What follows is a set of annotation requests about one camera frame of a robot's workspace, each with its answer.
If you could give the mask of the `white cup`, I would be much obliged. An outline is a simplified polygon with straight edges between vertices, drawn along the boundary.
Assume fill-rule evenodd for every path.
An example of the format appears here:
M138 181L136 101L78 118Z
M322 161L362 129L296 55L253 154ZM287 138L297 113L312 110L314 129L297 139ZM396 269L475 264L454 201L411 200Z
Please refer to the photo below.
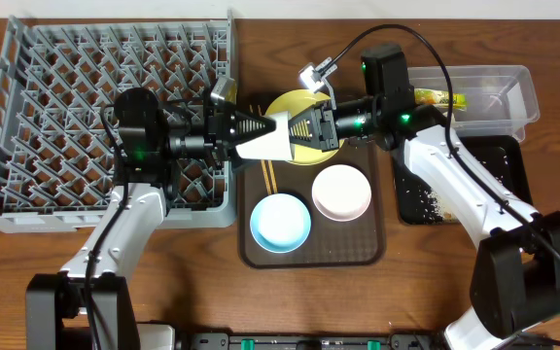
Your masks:
M291 114L288 111L268 116L276 123L276 129L264 136L236 146L236 152L241 158L263 160L293 160L295 146L290 142L288 121Z

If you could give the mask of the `green yellow snack wrapper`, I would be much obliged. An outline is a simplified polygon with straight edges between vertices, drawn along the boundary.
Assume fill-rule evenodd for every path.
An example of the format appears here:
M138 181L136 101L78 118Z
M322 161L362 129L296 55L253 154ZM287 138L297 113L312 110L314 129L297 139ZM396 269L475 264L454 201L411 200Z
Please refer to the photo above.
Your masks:
M416 88L414 90L415 101L419 104L430 104L440 108L447 108L449 101L453 102L453 108L466 111L468 108L468 101L465 94L453 93L449 95L447 91Z

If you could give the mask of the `rice and peanut scraps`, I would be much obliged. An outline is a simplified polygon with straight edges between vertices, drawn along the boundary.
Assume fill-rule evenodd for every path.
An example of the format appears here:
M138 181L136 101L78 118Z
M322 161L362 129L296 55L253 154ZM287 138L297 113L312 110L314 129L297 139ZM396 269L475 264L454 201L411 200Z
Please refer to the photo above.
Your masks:
M468 146L468 149L500 184L513 190L508 155L503 147ZM458 222L441 197L430 187L395 162L393 171L399 216L406 224L437 225Z

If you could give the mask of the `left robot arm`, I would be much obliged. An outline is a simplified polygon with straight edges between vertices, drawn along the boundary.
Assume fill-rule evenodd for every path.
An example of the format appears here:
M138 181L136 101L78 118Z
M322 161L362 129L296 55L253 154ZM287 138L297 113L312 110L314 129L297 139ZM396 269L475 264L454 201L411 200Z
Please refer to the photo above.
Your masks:
M174 327L135 319L128 279L178 193L188 156L237 156L238 145L277 130L276 121L240 111L226 95L196 99L205 119L193 127L185 99L161 101L143 87L111 104L118 121L109 205L84 246L58 273L37 274L25 292L29 349L177 349Z

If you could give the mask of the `pink bowl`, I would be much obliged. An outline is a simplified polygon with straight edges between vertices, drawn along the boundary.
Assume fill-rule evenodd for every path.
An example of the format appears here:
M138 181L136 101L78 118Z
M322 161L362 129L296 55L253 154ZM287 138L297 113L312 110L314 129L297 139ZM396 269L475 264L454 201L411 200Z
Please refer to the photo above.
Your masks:
M372 194L368 178L361 170L336 164L315 177L311 196L315 207L325 217L336 222L350 222L367 211Z

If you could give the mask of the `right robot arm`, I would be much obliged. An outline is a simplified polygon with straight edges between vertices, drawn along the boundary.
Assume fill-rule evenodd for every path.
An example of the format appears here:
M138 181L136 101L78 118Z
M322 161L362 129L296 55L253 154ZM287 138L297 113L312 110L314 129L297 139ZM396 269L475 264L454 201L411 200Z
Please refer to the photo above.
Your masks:
M543 345L531 328L560 314L560 212L541 214L464 147L447 115L418 103L402 49L361 56L367 94L316 103L290 119L291 140L323 152L343 139L372 139L428 185L476 247L471 308L444 331L450 349Z

